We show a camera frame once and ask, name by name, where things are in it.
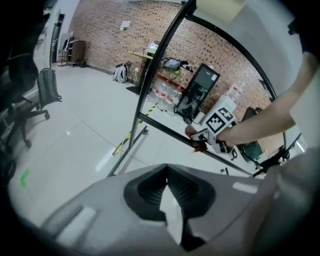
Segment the doorway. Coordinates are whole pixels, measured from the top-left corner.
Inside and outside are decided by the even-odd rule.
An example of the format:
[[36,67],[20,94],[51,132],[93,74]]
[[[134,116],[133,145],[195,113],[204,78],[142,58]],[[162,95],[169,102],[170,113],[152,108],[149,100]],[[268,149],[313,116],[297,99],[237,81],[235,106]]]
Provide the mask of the doorway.
[[62,23],[64,21],[65,15],[59,14],[58,22],[55,24],[52,34],[52,47],[51,47],[51,63],[57,63],[58,56],[58,44],[61,32]]

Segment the yellow and black caution tape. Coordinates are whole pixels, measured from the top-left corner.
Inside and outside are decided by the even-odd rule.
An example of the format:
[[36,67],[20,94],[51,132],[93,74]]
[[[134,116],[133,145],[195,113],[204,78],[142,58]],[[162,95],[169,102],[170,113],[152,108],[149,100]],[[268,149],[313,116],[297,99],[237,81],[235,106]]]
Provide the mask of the yellow and black caution tape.
[[[154,104],[154,106],[152,108],[149,109],[149,111],[145,114],[146,116],[149,116],[150,113],[156,108],[157,104]],[[137,128],[139,128],[141,126],[141,124],[143,123],[142,120],[139,120],[138,125],[136,126]],[[118,154],[121,150],[124,144],[126,144],[126,142],[130,139],[131,137],[131,131],[128,133],[128,135],[125,137],[123,143],[121,142],[119,144],[119,146],[116,147],[116,149],[114,150],[114,152],[112,153],[113,156],[115,156],[116,154]]]

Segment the office chair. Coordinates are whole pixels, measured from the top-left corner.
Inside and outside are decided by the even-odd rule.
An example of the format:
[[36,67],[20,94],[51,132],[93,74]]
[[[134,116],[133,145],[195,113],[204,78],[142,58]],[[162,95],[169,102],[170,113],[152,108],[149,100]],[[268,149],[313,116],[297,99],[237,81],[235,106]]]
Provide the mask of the office chair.
[[[42,114],[44,114],[46,120],[50,118],[47,110],[38,110],[40,108],[38,103],[23,97],[24,93],[35,86],[38,78],[38,68],[33,60],[33,52],[48,18],[48,14],[42,16],[36,26],[21,32],[19,40],[11,49],[10,58],[4,64],[5,68],[2,71],[0,81],[0,111],[8,109],[10,115],[15,114],[14,125],[5,142],[8,152],[12,151],[9,143],[18,127],[21,127],[25,145],[30,148],[32,144],[26,135],[27,120]],[[18,104],[22,101],[30,104],[25,110],[22,110]]]

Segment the black display case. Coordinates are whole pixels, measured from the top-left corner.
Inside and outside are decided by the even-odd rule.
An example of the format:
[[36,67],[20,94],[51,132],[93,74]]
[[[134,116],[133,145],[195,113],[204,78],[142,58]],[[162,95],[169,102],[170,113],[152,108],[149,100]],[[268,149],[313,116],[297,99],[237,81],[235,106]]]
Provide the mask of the black display case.
[[205,64],[201,64],[190,81],[175,112],[183,117],[187,124],[191,124],[199,112],[199,107],[211,89],[215,86],[220,74]]

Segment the table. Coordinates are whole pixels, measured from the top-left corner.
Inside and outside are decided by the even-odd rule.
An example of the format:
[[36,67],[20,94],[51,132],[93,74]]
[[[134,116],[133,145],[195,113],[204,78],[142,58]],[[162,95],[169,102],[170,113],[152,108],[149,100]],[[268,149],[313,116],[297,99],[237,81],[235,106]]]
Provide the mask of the table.
[[132,50],[128,50],[127,51],[128,53],[132,54],[132,55],[135,55],[135,56],[138,56],[140,58],[143,58],[145,60],[145,64],[143,66],[143,70],[142,70],[142,74],[140,76],[140,80],[138,82],[138,85],[136,87],[134,86],[130,86],[130,87],[127,87],[126,89],[137,94],[137,95],[140,95],[140,91],[141,91],[141,88],[142,88],[142,83],[144,82],[144,79],[145,79],[145,75],[146,75],[146,71],[149,67],[149,64],[150,64],[150,61],[153,60],[153,57],[149,56],[149,55],[146,55],[146,54],[142,54],[140,52],[136,52],[136,51],[132,51]]

